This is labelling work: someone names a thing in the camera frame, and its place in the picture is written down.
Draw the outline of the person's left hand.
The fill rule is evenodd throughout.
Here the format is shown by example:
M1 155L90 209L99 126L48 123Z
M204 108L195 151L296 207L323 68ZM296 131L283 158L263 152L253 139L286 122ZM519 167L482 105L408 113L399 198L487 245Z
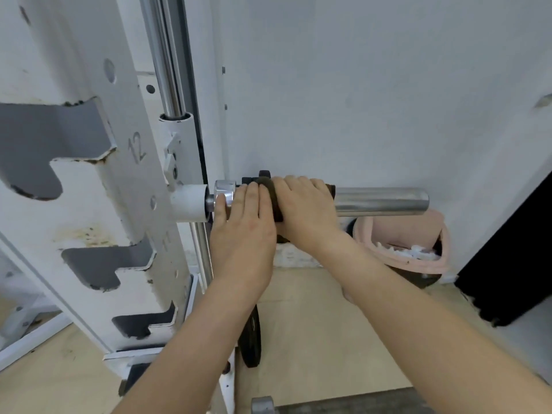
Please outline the person's left hand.
M210 245L214 279L212 287L222 288L232 298L256 304L268 287L273 273L277 230L268 190L259 185L259 223L246 220L246 188L235 191L226 231L212 226Z

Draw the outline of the person's right hand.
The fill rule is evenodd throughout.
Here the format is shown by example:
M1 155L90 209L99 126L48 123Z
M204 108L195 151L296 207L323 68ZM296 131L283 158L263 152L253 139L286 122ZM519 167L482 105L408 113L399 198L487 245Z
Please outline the person's right hand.
M278 205L284 217L278 224L278 233L295 247L321 259L324 251L340 235L341 228L335 204L329 200L293 200Z

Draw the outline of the black barbell collar clamp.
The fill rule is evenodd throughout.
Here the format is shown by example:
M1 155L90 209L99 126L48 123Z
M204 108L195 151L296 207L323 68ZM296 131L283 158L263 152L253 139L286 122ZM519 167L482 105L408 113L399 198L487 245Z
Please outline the black barbell collar clamp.
M277 193L275 191L274 182L271 177L271 173L268 170L260 170L257 177L243 177L241 179L242 185L249 185L251 183L257 183L266 187L271 199L273 218L275 222L283 222L284 217L278 205Z

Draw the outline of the person's left forearm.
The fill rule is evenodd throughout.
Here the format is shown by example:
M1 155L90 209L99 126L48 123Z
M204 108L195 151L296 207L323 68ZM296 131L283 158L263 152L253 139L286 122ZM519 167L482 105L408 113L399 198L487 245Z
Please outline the person's left forearm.
M212 283L112 414L206 414L228 358L265 288Z

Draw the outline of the person's right forearm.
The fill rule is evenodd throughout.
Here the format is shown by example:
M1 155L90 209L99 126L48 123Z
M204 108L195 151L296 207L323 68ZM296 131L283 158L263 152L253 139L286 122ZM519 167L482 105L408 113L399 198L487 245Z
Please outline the person's right forearm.
M439 414L552 414L552 388L462 317L334 229L298 240L349 293Z

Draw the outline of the white bar carriage slider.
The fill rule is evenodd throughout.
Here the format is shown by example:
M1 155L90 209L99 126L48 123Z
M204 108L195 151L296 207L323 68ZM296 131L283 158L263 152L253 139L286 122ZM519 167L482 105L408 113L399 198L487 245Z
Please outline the white bar carriage slider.
M162 114L158 130L163 146L162 167L176 222L203 223L209 219L194 116L180 118Z

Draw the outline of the chrome barbell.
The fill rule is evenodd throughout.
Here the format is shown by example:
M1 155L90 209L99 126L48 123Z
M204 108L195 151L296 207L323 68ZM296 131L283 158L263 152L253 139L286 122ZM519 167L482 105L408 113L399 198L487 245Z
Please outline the chrome barbell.
M422 215L430 207L429 194L414 187L336 187L327 184L338 216L401 216ZM205 194L205 210L214 211L215 199L226 198L227 208L233 203L237 184L232 180L217 180L215 193Z

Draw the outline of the pink rolled foam mat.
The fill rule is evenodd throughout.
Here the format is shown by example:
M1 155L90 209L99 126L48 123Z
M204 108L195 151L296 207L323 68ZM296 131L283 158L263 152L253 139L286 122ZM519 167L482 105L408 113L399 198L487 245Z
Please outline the pink rolled foam mat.
M359 217L353 225L352 236L369 254L392 269L430 277L450 270L451 238L445 217L437 210L429 209L417 216ZM441 257L436 261L404 258L386 250L379 251L377 242L404 248L417 244L436 250Z

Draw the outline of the black weight plate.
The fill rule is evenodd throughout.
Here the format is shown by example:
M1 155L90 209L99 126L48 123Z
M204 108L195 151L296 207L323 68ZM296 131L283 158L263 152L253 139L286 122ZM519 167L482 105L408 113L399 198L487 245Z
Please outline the black weight plate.
M255 305L238 339L239 352L247 368L259 366L262 354L261 340L259 312Z

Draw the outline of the white scraps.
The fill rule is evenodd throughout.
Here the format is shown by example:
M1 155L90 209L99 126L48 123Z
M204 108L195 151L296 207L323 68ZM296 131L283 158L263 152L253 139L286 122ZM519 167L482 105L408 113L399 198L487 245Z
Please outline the white scraps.
M390 244L376 243L376 248L379 251L386 250L396 256L404 258L412 258L422 261L436 261L440 259L440 255L434 249L424 248L423 246L414 244L410 248L392 246Z

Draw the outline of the chrome guide rod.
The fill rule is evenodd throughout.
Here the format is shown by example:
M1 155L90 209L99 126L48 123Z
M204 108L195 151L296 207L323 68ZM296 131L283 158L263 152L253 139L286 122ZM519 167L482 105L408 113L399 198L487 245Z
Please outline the chrome guide rod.
M166 114L169 118L180 118L189 113L194 116L203 179L204 183L208 185L202 134L196 116L197 98L184 1L140 0L140 5L163 105L161 115ZM177 222L190 225L202 292L206 291L213 278L208 222L209 219L203 223Z

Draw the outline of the black fabric cover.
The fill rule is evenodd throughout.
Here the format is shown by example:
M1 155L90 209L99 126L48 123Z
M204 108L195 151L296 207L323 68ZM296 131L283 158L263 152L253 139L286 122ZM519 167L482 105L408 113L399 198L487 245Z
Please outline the black fabric cover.
M459 272L454 285L493 327L552 296L552 172Z

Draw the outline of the white slotted rack upright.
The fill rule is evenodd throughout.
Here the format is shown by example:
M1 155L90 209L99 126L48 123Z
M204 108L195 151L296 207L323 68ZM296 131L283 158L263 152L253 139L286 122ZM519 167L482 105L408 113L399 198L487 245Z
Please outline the white slotted rack upright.
M0 0L0 253L136 380L189 272L116 0Z

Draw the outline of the white floor frame beam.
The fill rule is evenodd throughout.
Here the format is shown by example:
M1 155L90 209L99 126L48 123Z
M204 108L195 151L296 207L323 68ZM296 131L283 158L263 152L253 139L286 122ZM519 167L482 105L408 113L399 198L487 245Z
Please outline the white floor frame beam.
M36 329L17 339L14 343L0 350L0 372L10 367L23 356L42 345L45 341L72 324L65 314L60 313L51 320L45 321Z

